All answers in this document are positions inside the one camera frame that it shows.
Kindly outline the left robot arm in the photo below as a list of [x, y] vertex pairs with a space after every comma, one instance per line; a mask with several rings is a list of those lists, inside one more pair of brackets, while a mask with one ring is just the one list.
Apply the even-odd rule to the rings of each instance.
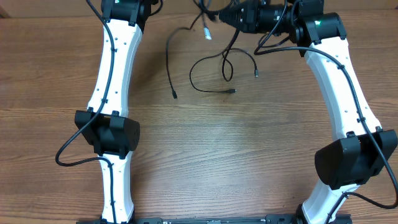
[[104, 206], [99, 223], [132, 223], [130, 166], [140, 124], [128, 117], [134, 57], [155, 1], [102, 1], [103, 49], [95, 90], [75, 124], [93, 146], [103, 176]]

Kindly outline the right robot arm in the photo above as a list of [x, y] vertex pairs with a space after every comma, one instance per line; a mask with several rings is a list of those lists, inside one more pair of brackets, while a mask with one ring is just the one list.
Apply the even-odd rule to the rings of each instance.
[[349, 196], [382, 169], [397, 147], [395, 131], [383, 130], [353, 69], [347, 32], [322, 0], [244, 1], [222, 9], [219, 19], [250, 34], [286, 33], [320, 86], [332, 127], [332, 143], [315, 154], [318, 182], [297, 208], [292, 223], [350, 223], [338, 210]]

